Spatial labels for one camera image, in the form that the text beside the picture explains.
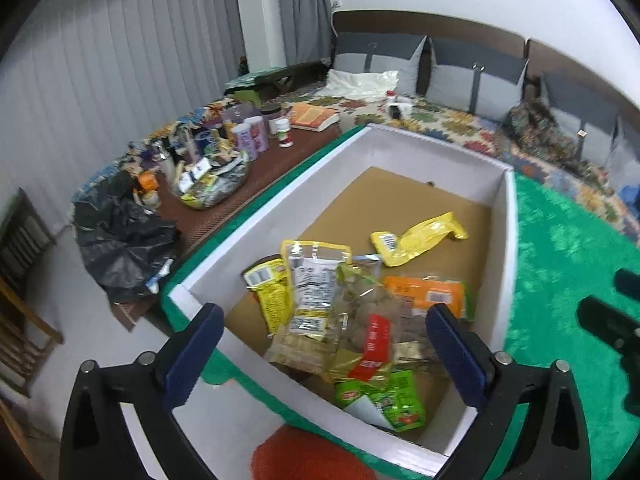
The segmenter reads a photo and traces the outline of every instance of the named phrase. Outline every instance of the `white vertical blind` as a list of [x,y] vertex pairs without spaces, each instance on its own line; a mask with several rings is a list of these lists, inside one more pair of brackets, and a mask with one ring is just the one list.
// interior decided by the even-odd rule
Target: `white vertical blind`
[[243,55],[238,0],[42,0],[0,64],[0,198],[23,187],[58,231],[86,179],[219,98]]

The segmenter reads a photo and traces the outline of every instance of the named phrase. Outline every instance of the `green tablecloth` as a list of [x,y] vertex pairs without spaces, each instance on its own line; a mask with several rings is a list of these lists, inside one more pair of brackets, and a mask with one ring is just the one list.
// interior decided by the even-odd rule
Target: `green tablecloth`
[[[162,308],[176,330],[183,329],[188,320],[169,299],[172,288],[276,193],[359,130],[355,128],[336,139],[254,199],[176,272],[162,290]],[[619,357],[580,329],[575,311],[582,298],[595,294],[640,318],[640,305],[617,294],[612,287],[613,274],[620,267],[640,272],[640,252],[609,225],[574,202],[527,177],[516,174],[515,179],[518,275],[505,350],[523,364],[547,367],[556,359],[570,363],[587,420],[593,479],[604,480],[638,434],[640,418],[622,410],[628,383],[620,369]],[[213,384],[235,378],[289,424],[327,437],[384,474],[402,479],[421,478],[327,434],[268,394],[220,352],[213,354],[202,377]],[[487,478],[499,476],[523,419],[524,411],[518,410]]]

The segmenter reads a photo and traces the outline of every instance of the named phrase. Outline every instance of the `cardboard box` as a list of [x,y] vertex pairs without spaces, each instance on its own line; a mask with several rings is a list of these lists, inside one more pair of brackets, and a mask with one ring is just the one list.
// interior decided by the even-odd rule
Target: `cardboard box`
[[[442,402],[437,395],[427,400],[434,417],[425,431],[411,436],[415,444],[353,418],[325,400],[331,391],[315,378],[298,383],[260,357],[268,346],[266,326],[239,273],[277,252],[285,238],[320,238],[349,244],[354,253],[369,253],[370,232],[401,235],[448,210],[469,231],[469,239],[443,240],[386,272],[465,280],[477,295],[472,329],[497,351],[504,343],[516,271],[511,169],[469,150],[386,126],[363,129],[301,174],[176,286],[171,298],[190,318],[207,301],[222,306],[232,330],[225,330],[218,349],[290,409],[369,454],[434,476],[475,416],[455,389],[447,388]],[[444,390],[439,384],[422,389],[434,394]]]

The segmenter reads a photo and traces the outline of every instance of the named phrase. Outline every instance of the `white floor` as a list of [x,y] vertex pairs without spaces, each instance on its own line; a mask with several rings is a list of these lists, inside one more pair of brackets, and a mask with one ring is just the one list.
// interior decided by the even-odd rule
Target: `white floor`
[[[31,399],[26,406],[32,423],[58,438],[83,361],[91,358],[101,366],[126,364],[143,351],[157,351],[166,340],[146,319],[129,333],[113,317],[105,293],[82,265],[71,231],[60,237],[34,269],[28,302],[65,337],[64,344],[56,347],[31,383]],[[158,480],[166,478],[133,408],[123,406],[123,411],[147,472]],[[234,381],[219,387],[199,381],[187,404],[174,410],[174,415],[220,480],[251,480],[250,460],[255,447],[283,423],[279,415]]]

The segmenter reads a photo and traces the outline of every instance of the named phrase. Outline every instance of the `brown woven table mat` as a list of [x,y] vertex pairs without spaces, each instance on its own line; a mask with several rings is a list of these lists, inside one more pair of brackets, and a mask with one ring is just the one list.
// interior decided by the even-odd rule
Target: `brown woven table mat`
[[270,139],[269,149],[260,153],[258,159],[252,162],[245,183],[231,196],[204,211],[185,206],[177,196],[169,192],[164,182],[161,182],[158,193],[162,203],[158,212],[162,218],[177,222],[177,227],[182,233],[180,259],[184,261],[248,202],[339,136],[340,126],[333,124],[323,132],[292,130],[293,146],[290,148],[281,148],[277,140]]

